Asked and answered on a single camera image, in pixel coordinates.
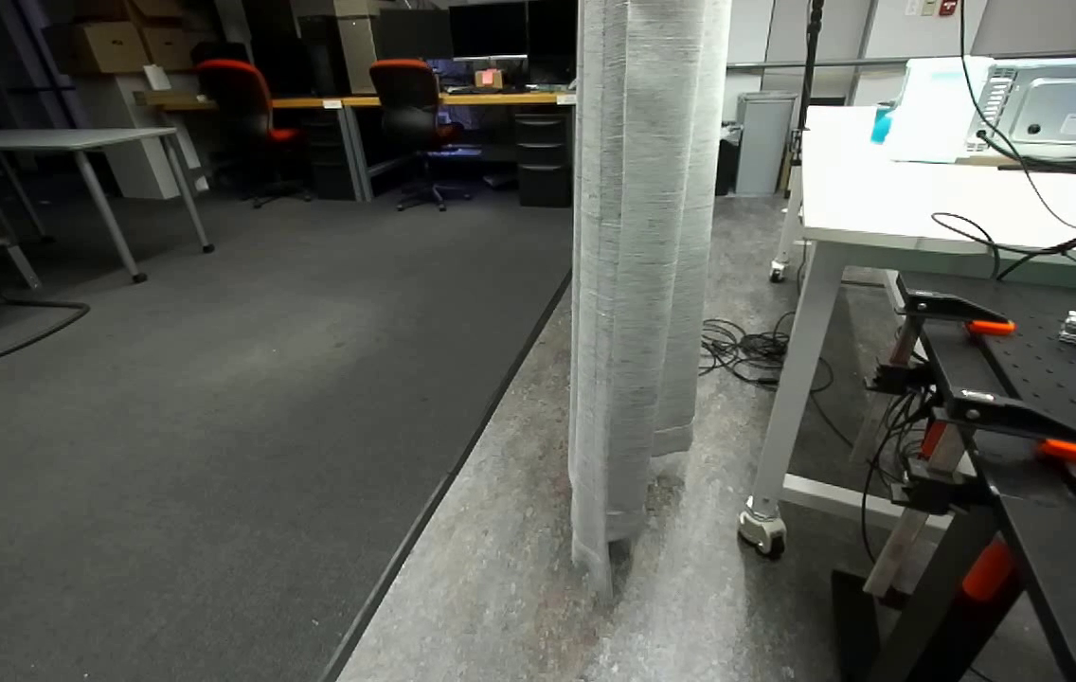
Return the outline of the white plastic box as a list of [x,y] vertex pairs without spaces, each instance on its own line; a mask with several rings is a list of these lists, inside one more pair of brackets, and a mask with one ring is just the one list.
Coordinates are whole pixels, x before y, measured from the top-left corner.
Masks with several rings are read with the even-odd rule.
[[885,143],[914,163],[962,154],[1076,163],[1076,57],[910,62]]

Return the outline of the black drawer cabinet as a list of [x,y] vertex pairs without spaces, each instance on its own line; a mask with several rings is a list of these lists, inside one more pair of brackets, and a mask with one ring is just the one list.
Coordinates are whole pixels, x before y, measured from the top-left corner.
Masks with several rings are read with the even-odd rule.
[[571,118],[565,111],[517,115],[520,202],[542,207],[571,204]]

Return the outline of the far orange black clamp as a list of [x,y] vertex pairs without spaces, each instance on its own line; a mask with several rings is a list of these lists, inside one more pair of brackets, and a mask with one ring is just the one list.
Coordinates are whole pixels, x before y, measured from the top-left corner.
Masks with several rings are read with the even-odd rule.
[[968,336],[1013,336],[1017,335],[1017,322],[1008,314],[997,314],[952,293],[910,293],[907,317],[914,322],[916,335],[924,335],[930,325],[960,325]]

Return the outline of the cardboard box on shelf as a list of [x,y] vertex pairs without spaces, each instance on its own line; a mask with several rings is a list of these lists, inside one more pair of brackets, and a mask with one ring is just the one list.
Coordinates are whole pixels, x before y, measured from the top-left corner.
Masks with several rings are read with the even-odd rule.
[[83,75],[127,75],[147,62],[132,22],[75,22],[74,45]]

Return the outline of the near orange black clamp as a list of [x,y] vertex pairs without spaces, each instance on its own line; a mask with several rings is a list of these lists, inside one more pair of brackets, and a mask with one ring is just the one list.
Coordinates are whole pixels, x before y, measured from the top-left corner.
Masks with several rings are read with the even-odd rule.
[[952,393],[952,411],[970,427],[1031,436],[1044,460],[1076,466],[1076,426],[1050,417],[1036,411],[1031,402],[962,386]]

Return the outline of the orange black clamp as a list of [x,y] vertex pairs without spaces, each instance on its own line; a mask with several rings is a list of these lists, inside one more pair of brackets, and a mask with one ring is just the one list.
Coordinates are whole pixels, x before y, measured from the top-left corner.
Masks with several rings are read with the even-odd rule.
[[1031,402],[962,386],[952,393],[952,411],[970,427],[1031,436],[1044,460],[1076,466],[1076,426],[1050,417],[1036,411]]
[[1013,336],[1017,335],[1017,322],[1008,314],[997,314],[952,293],[910,293],[907,317],[914,322],[916,335],[924,335],[930,325],[960,325],[968,336]]

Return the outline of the table caster wheel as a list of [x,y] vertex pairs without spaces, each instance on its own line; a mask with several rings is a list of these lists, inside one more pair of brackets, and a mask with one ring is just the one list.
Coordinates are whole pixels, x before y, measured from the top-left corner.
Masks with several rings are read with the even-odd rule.
[[757,550],[763,559],[786,552],[787,528],[777,512],[763,508],[757,500],[748,500],[741,512],[741,542]]

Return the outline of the grey folding table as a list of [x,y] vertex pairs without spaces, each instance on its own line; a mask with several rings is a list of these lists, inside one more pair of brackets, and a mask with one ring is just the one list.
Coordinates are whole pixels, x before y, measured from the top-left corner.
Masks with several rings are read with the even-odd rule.
[[167,154],[167,172],[180,187],[180,202],[189,218],[189,229],[199,234],[199,247],[204,254],[216,250],[204,221],[200,221],[200,207],[199,207],[199,192],[194,192],[194,175],[185,168],[185,154],[182,154],[182,143],[171,130],[165,124],[152,124],[152,130],[0,130],[0,168],[12,168],[17,154],[69,154],[114,250],[117,250],[117,261],[127,271],[127,276],[132,286],[145,282],[145,271],[139,261],[132,259],[128,250],[128,238],[127,238],[127,229],[117,224],[117,211],[109,204],[109,192],[103,190],[99,181],[99,172],[93,163],[94,153],[105,153],[105,148],[127,148],[127,143],[156,143],[165,154]]

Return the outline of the black optical breadboard table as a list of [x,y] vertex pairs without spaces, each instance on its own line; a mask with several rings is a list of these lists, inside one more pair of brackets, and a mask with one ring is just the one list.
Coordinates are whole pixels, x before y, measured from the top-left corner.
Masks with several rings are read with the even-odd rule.
[[876,588],[834,581],[844,682],[960,682],[1013,605],[1026,603],[1076,682],[1076,466],[1044,460],[1031,436],[970,427],[952,393],[991,392],[1076,426],[1076,346],[1059,336],[1073,287],[914,276],[910,293],[952,293],[1017,322],[1013,336],[910,325],[924,362],[910,373],[907,426],[924,454],[904,470],[904,500],[943,512],[924,578]]

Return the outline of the grey waste bin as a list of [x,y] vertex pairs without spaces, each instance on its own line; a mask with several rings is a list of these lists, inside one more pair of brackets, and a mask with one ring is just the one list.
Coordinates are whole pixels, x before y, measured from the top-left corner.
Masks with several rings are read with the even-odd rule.
[[741,199],[773,199],[786,143],[791,135],[791,94],[751,93],[741,100]]

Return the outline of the right red office chair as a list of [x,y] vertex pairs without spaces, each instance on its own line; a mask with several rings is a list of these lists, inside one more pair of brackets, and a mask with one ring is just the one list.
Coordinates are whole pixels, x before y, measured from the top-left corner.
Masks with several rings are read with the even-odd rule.
[[459,141],[459,124],[443,115],[432,66],[420,57],[386,57],[371,66],[371,84],[379,100],[379,133],[410,159],[405,207],[448,207],[448,192],[432,175],[432,153],[453,148]]

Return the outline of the computer monitor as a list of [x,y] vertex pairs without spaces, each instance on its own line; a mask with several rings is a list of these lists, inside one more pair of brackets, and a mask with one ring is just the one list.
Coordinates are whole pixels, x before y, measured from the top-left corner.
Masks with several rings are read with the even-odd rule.
[[528,48],[522,3],[459,3],[453,13],[453,45],[459,57],[494,57]]

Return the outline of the grey fabric curtain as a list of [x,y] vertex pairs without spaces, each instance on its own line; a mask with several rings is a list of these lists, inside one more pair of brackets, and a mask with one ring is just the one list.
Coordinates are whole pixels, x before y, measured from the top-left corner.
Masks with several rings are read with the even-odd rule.
[[599,595],[695,444],[729,36],[730,0],[581,0],[568,484]]

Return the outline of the white table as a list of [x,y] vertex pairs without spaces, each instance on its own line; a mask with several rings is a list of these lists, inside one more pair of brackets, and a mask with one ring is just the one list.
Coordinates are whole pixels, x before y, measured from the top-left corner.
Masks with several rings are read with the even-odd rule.
[[1076,175],[1002,172],[992,159],[895,159],[872,133],[872,105],[806,111],[799,143],[799,238],[806,259],[787,355],[748,490],[748,500],[777,514],[850,266],[957,271],[968,259],[1025,266],[1076,261]]

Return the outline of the red office chair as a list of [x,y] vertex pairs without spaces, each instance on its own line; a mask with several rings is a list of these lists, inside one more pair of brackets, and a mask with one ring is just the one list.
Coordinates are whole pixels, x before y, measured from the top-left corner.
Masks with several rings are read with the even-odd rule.
[[299,192],[296,130],[273,118],[273,93],[261,67],[234,57],[209,57],[199,66],[199,84],[233,135],[238,168],[258,178],[249,202],[264,207],[277,199]]
[[420,57],[386,57],[371,66],[371,84],[379,100],[379,133],[410,159],[405,207],[448,207],[448,192],[432,175],[432,153],[453,148],[459,141],[459,124],[443,115],[432,66]]

